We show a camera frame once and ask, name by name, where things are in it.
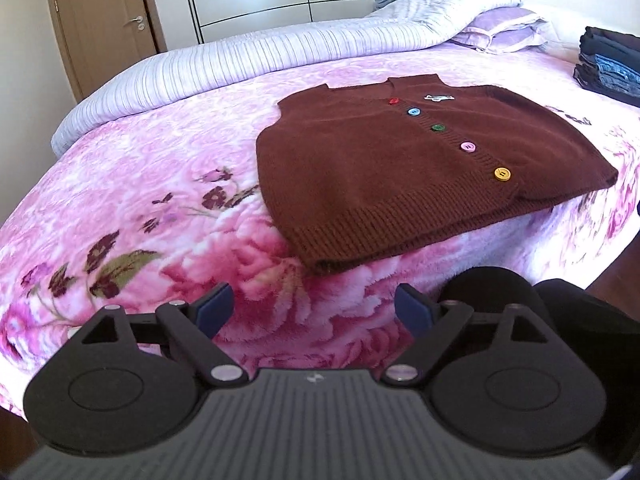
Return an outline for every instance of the pink bedspread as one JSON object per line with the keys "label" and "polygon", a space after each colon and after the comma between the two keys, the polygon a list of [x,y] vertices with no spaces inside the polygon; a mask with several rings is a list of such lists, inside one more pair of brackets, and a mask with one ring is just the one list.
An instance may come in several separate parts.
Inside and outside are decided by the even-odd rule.
{"label": "pink bedspread", "polygon": [[[398,283],[436,294],[466,268],[498,265],[532,282],[588,285],[640,228],[640,117],[582,90],[572,69],[537,52],[494,57],[443,45],[271,73],[97,128],[0,230],[0,405],[22,413],[29,378],[108,303],[149,312],[225,281],[236,313],[215,342],[248,370],[379,367],[410,342],[394,319]],[[618,184],[337,276],[309,276],[262,202],[256,137],[291,93],[422,73],[453,86],[505,86],[553,109],[620,170]]]}

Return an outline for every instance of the pink button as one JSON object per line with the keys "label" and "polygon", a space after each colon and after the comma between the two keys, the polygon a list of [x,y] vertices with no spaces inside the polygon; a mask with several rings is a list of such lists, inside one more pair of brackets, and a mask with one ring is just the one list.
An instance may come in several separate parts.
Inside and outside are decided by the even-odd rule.
{"label": "pink button", "polygon": [[476,150],[476,145],[472,142],[463,142],[460,144],[460,148],[465,150],[467,153],[473,153]]}

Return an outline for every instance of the stack of folded clothes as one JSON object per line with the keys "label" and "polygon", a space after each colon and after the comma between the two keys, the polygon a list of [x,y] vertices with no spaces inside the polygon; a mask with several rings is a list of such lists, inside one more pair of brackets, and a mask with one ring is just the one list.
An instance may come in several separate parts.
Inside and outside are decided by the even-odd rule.
{"label": "stack of folded clothes", "polygon": [[574,78],[582,88],[640,108],[640,38],[587,27]]}

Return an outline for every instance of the purple pillow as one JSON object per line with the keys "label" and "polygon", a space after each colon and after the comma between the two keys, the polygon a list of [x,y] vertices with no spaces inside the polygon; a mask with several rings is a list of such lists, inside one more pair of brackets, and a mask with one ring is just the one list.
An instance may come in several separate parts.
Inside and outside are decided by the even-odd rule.
{"label": "purple pillow", "polygon": [[546,43],[545,38],[532,25],[527,25],[519,30],[505,30],[493,37],[477,32],[461,32],[451,41],[489,54],[506,54],[516,52],[526,46],[538,46]]}
{"label": "purple pillow", "polygon": [[518,30],[541,20],[532,10],[522,7],[499,7],[479,14],[462,32],[485,34],[489,37],[505,30]]}

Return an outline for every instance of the door frame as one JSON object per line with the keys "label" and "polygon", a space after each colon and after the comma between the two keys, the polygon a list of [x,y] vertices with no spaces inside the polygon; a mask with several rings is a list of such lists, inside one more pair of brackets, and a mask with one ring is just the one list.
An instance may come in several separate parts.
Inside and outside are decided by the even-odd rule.
{"label": "door frame", "polygon": [[[58,43],[58,49],[60,51],[60,57],[62,58],[62,65],[65,67],[66,76],[69,79],[71,90],[76,98],[76,102],[82,100],[82,92],[80,90],[80,84],[78,82],[78,76],[74,70],[73,63],[71,62],[71,56],[69,54],[68,47],[66,46],[65,33],[62,30],[62,22],[60,21],[60,14],[56,10],[56,0],[47,0],[49,3],[49,12],[51,14],[51,22],[53,24],[53,31],[56,36],[56,42]],[[164,40],[164,34],[162,33],[162,27],[160,23],[160,16],[158,15],[158,7],[155,0],[144,0],[146,13],[148,15],[148,24],[151,27],[151,35],[156,43],[156,49],[158,52],[166,52],[166,41]]]}

